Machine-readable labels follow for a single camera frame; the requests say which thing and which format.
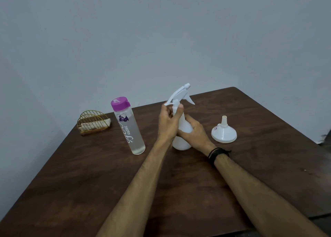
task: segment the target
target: black bracelet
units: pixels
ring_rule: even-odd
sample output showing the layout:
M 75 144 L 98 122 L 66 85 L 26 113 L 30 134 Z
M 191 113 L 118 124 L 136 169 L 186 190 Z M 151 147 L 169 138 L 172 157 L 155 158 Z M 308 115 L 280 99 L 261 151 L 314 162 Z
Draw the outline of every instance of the black bracelet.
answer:
M 229 153 L 231 151 L 227 151 L 227 150 L 224 150 L 223 148 L 220 148 L 220 147 L 217 147 L 215 148 L 214 150 L 212 150 L 209 155 L 208 155 L 208 162 L 213 166 L 215 167 L 214 165 L 214 162 L 216 160 L 216 157 L 220 154 L 225 154 L 227 156 L 229 156 Z

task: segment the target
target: left hand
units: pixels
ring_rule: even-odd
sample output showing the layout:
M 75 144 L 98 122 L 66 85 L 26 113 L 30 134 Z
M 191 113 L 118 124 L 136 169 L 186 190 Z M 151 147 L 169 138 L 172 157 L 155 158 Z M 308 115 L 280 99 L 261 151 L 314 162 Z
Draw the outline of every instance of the left hand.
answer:
M 162 104 L 159 116 L 158 141 L 172 143 L 176 137 L 179 126 L 179 119 L 184 112 L 184 106 L 180 104 L 176 114 L 172 116 L 172 107 Z

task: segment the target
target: floor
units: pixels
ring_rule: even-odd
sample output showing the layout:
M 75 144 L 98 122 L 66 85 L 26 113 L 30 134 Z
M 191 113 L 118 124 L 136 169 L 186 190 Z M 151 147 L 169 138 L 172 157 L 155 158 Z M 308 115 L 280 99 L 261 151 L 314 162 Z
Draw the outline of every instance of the floor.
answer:
M 320 144 L 321 147 L 325 148 L 331 154 L 331 130 L 325 138 L 324 143 Z M 325 215 L 320 218 L 311 219 L 320 229 L 322 229 L 326 234 L 331 236 L 331 215 Z M 261 237 L 257 231 L 241 232 L 224 234 L 216 237 Z

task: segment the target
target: white spray bottle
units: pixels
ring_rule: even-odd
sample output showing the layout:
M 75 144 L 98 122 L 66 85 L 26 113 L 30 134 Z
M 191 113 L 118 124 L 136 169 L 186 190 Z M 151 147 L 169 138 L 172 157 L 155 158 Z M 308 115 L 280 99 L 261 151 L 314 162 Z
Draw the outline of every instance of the white spray bottle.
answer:
M 191 87 L 191 85 L 188 83 L 185 84 L 184 86 L 180 87 L 178 90 L 176 90 L 171 95 L 169 100 L 164 104 L 164 105 L 172 105 L 172 111 L 173 111 L 174 115 L 176 114 L 177 108 L 180 105 L 180 101 L 182 99 L 186 99 L 191 104 L 195 105 L 195 103 L 192 101 L 192 99 L 188 95 L 187 89 L 190 87 Z M 179 130 L 181 130 L 183 132 L 187 132 L 187 133 L 190 133 L 193 130 L 190 123 L 185 120 L 184 113 L 181 115 L 181 117 L 179 119 Z M 187 143 L 184 139 L 182 139 L 181 137 L 178 137 L 178 136 L 176 136 L 175 139 L 173 140 L 172 146 L 174 148 L 176 148 L 177 150 L 181 150 L 181 151 L 191 148 L 191 145 L 189 143 Z

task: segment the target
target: funnel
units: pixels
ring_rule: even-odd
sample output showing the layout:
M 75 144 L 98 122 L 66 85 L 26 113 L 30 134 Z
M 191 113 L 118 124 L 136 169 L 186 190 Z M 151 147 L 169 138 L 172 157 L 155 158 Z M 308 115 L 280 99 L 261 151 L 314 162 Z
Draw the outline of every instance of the funnel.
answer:
M 237 132 L 227 124 L 227 117 L 222 116 L 222 123 L 212 129 L 212 137 L 221 143 L 231 143 L 236 140 Z

